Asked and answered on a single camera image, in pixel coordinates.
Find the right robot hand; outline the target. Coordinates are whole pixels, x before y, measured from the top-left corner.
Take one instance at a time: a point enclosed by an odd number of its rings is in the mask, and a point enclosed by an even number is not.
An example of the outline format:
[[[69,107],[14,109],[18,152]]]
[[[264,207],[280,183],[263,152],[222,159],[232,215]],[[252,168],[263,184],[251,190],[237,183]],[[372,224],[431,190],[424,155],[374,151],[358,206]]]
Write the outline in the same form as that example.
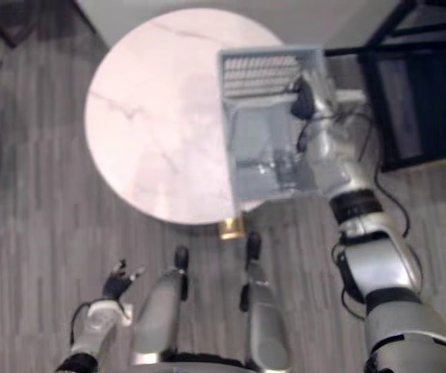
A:
[[[296,120],[295,151],[305,156],[309,141],[320,130],[330,129],[338,119],[336,91],[328,77],[302,73],[291,86],[296,94],[290,113]]]

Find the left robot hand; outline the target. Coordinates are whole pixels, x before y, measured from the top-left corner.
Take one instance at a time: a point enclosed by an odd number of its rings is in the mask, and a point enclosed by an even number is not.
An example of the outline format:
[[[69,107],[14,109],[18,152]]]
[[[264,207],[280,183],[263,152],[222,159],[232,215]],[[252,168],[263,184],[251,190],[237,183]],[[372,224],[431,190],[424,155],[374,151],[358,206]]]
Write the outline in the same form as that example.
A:
[[[127,262],[119,260],[111,270],[102,289],[102,298],[118,302],[129,287],[145,273],[146,266],[141,266],[131,274],[126,271]]]

